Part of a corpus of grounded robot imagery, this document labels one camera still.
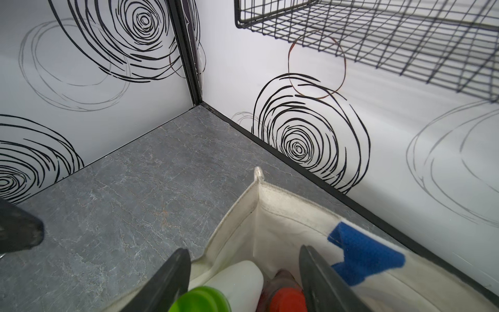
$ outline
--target gray marble floor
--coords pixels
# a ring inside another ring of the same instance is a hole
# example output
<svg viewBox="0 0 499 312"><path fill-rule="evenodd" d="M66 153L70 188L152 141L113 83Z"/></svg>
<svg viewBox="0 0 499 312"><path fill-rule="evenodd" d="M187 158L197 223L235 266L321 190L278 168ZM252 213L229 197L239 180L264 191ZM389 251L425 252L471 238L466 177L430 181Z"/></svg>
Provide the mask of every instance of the gray marble floor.
<svg viewBox="0 0 499 312"><path fill-rule="evenodd" d="M99 310L176 248L201 255L255 166L266 181L387 238L198 106L19 205L43 220L46 235L0 260L0 310Z"/></svg>

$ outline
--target green bottle cap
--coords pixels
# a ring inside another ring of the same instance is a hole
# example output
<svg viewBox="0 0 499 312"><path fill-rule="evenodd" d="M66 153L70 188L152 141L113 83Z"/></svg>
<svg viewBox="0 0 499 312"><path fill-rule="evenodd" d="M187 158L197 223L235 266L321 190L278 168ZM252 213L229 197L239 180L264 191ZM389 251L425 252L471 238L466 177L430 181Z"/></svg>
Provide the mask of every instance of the green bottle cap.
<svg viewBox="0 0 499 312"><path fill-rule="evenodd" d="M231 312L231 306L220 291L201 286L183 294L168 312Z"/></svg>

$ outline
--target red bottle cap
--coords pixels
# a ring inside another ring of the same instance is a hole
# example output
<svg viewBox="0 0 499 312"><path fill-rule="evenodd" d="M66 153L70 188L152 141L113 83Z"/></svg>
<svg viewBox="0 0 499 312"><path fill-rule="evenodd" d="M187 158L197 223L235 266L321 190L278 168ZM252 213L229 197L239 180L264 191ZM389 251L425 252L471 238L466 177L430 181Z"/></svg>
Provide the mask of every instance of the red bottle cap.
<svg viewBox="0 0 499 312"><path fill-rule="evenodd" d="M270 302L268 312L307 312L305 296L295 288L281 288Z"/></svg>

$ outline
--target black corner trim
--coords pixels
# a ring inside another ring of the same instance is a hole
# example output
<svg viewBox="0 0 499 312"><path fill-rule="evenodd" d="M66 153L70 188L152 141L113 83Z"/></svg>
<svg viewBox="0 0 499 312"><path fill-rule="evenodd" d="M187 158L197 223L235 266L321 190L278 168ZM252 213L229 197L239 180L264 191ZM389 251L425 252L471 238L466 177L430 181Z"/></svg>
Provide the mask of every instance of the black corner trim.
<svg viewBox="0 0 499 312"><path fill-rule="evenodd" d="M204 106L208 111L212 112L215 116L220 118L221 120L225 121L228 123L230 126L232 126L234 129L242 133L244 136L249 138L251 141L255 142L259 146L263 147L265 150L270 152L272 155L277 157L279 160L284 162L286 165L297 171L299 174L307 178L308 180L312 181L315 185L323 189L324 191L328 192L331 194L333 197L338 199L340 202L348 206L350 209L361 215L362 217L366 218L369 222L380 228L383 232L386 234L390 235L397 241L399 241L402 245L407 247L409 250L414 252L415 254L433 262L434 264L438 265L439 267L447 270L449 273L457 276L460 280L465 282L466 284L470 285L473 289L475 289L477 292L481 293L484 295L485 298L490 300L496 307L499 308L499 297L491 292L490 290L486 289L483 287L480 283L469 277L468 275L464 274L460 270L458 270L456 267L451 265L450 263L446 262L439 256L435 255L425 247L423 247L421 244L417 243L413 239L411 239L409 236L405 235L404 233L400 232L397 230L395 227L391 226L388 224L386 221L381 219L380 217L376 216L345 194L341 193L340 191L336 190L326 182L324 182L322 179L318 178L314 174L310 173L308 170L305 168L301 167L294 161L292 161L289 157L285 156L284 154L280 153L277 151L275 148L272 146L268 145L267 143L263 142L260 140L258 137L255 135L251 134L249 131L238 125L236 122L233 120L229 119L225 115L221 114L218 112L216 109L212 108L205 102L201 103L202 106Z"/></svg>
<svg viewBox="0 0 499 312"><path fill-rule="evenodd" d="M196 70L196 63L194 61L194 53L196 51L192 51L191 48L191 39L189 38L182 0L165 1L168 14L172 20L173 32L179 48L180 59L186 75L189 92L191 93L192 103L194 106L197 106L203 102L203 99L198 81L198 71Z"/></svg>

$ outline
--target wire basket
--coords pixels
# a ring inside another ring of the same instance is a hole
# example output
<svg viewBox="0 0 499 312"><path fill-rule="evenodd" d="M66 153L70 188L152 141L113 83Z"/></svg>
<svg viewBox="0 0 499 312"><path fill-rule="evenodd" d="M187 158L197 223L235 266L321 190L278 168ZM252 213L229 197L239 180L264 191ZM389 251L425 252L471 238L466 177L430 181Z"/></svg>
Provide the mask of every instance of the wire basket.
<svg viewBox="0 0 499 312"><path fill-rule="evenodd" d="M498 0L235 0L235 14L238 28L498 100Z"/></svg>

